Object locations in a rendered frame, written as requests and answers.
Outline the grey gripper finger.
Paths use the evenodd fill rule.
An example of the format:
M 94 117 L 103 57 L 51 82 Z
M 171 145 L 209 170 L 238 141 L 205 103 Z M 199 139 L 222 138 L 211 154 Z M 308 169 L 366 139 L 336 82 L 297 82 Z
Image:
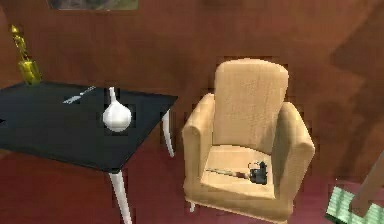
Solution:
M 211 169 L 211 168 L 206 169 L 206 171 L 214 172 L 214 173 L 222 174 L 222 175 L 227 175 L 227 176 L 232 176 L 232 177 L 236 177 L 236 178 L 249 179 L 249 175 L 246 173 L 242 173 L 242 172 L 234 172 L 234 171 Z

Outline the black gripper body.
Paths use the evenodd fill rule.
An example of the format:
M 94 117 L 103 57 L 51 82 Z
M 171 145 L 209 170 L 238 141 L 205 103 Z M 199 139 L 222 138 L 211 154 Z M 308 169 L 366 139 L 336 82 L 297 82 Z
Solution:
M 264 162 L 258 163 L 258 168 L 251 168 L 249 179 L 252 183 L 266 185 L 267 184 L 267 165 Z

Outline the green striped cloth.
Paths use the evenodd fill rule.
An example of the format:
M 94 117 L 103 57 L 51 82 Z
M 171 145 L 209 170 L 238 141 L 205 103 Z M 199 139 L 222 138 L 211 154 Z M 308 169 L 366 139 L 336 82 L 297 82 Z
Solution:
M 364 217 L 349 211 L 354 194 L 340 187 L 333 188 L 325 217 L 334 224 L 384 224 L 384 208 L 373 203 Z

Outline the white round vase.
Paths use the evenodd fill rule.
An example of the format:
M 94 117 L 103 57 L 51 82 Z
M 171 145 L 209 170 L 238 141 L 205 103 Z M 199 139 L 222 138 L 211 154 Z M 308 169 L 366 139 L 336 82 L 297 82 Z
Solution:
M 114 87 L 109 88 L 109 95 L 111 102 L 103 112 L 103 123 L 113 132 L 122 132 L 126 130 L 131 123 L 131 110 L 117 100 Z

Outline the silver table knife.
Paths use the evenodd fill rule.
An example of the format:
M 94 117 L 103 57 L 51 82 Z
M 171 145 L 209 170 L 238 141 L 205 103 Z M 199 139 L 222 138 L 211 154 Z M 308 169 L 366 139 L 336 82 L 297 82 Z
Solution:
M 84 90 L 83 92 L 80 92 L 78 95 L 72 96 L 71 98 L 64 100 L 62 103 L 63 104 L 72 104 L 76 100 L 79 100 L 83 95 L 87 94 L 88 92 L 91 92 L 93 89 L 95 89 L 95 86 L 91 86 Z

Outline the black table with white legs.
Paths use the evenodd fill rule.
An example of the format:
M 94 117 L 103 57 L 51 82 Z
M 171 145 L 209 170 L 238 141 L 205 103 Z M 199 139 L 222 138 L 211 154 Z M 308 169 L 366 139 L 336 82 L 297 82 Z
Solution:
M 72 104 L 64 100 L 87 86 L 41 82 L 0 89 L 0 149 L 93 168 L 109 174 L 124 224 L 133 224 L 122 168 L 153 128 L 163 124 L 168 152 L 173 154 L 171 95 L 115 90 L 117 100 L 131 110 L 132 121 L 122 132 L 102 121 L 109 90 L 96 87 Z

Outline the gold statuette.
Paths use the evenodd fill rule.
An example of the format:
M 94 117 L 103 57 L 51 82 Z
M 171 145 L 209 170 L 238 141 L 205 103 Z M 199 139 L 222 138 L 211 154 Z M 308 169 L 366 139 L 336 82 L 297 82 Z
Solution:
M 35 60 L 29 55 L 24 34 L 20 28 L 15 25 L 10 26 L 13 41 L 19 51 L 20 61 L 19 70 L 22 73 L 24 81 L 28 85 L 37 85 L 42 81 L 42 75 Z

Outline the brown wooden post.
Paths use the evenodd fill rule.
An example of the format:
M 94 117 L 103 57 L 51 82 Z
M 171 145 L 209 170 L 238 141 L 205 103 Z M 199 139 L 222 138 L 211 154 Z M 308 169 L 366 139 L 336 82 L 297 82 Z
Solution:
M 358 192 L 353 197 L 349 211 L 364 217 L 374 201 L 374 196 L 384 185 L 384 151 L 377 158 Z

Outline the framed wall picture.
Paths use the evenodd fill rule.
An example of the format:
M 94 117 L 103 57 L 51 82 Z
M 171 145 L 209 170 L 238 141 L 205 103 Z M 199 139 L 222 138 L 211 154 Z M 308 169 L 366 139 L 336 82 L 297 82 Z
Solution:
M 57 10 L 136 10 L 138 0 L 47 0 Z

